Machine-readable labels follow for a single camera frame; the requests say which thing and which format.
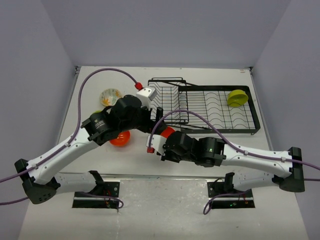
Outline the orange bowl front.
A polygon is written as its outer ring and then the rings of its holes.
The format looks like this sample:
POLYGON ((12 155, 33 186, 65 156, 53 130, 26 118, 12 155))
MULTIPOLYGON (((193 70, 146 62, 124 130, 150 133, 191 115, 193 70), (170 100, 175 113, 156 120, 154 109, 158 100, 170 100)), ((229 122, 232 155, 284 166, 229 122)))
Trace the orange bowl front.
POLYGON ((130 131, 121 132, 117 138, 110 140, 110 144, 115 147, 125 147, 131 138, 130 131))

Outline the orange bowl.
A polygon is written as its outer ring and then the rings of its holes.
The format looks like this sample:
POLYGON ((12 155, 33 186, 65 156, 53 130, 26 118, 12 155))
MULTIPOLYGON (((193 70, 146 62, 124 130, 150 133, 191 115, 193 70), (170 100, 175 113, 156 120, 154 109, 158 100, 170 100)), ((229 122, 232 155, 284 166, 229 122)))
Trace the orange bowl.
POLYGON ((161 136, 164 138, 168 138, 172 133, 174 133, 176 130, 170 126, 167 126, 164 131, 161 132, 161 136))
POLYGON ((110 140, 110 144, 115 147, 125 147, 131 138, 130 131, 121 132, 117 138, 110 140))

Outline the white floral leaf bowl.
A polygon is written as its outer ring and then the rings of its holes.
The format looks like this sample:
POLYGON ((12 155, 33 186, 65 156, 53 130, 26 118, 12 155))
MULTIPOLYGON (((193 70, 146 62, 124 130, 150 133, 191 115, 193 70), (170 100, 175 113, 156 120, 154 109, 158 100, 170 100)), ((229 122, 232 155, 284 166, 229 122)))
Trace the white floral leaf bowl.
POLYGON ((105 106, 114 106, 118 99, 122 98, 122 93, 116 88, 108 88, 99 96, 99 102, 105 106))

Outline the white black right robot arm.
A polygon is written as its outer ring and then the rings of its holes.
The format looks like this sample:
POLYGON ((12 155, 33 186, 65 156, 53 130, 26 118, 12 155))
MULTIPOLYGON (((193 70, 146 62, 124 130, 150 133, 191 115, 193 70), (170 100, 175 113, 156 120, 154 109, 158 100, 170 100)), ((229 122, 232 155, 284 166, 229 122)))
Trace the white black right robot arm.
POLYGON ((233 197, 253 188, 278 186, 293 193, 305 191, 302 151, 291 147, 287 151, 268 151, 228 144, 216 137, 192 138, 175 131, 167 138, 156 135, 152 144, 161 160, 192 162, 205 168, 235 166, 251 172, 227 173, 223 191, 233 197))

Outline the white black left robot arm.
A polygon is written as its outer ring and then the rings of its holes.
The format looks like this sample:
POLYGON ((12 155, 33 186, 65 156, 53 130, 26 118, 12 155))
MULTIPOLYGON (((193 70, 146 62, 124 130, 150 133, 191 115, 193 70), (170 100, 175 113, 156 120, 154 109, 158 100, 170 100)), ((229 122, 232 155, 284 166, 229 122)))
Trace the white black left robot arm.
POLYGON ((138 130, 160 135, 167 125, 151 119, 151 110, 133 95, 126 95, 115 105, 93 113, 78 124, 75 133, 43 155, 15 162, 22 187, 28 199, 35 205, 50 200, 57 194, 79 192, 85 196, 99 197, 104 189, 101 175, 91 170, 85 173, 61 173, 60 171, 87 152, 94 150, 120 133, 138 130))

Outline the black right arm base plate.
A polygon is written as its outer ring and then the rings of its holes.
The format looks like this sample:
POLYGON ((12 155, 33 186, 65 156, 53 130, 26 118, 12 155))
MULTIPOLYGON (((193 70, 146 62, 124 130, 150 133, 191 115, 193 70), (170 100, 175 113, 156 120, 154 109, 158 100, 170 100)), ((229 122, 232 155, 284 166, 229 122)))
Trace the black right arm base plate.
MULTIPOLYGON (((224 191, 224 181, 222 178, 207 181, 207 192, 209 200, 215 196, 226 194, 224 191)), ((219 196, 210 204, 209 208, 213 209, 253 209, 255 208, 253 192, 250 189, 246 194, 237 196, 219 196)))

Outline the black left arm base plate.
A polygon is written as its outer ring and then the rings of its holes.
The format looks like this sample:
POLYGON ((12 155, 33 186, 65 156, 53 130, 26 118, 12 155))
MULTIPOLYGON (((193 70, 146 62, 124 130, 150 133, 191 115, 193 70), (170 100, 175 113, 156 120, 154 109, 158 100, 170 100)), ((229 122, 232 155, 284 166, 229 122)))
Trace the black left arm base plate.
POLYGON ((73 209, 105 209, 119 210, 122 203, 116 200, 120 193, 120 181, 104 181, 102 186, 90 195, 75 192, 72 202, 73 209))

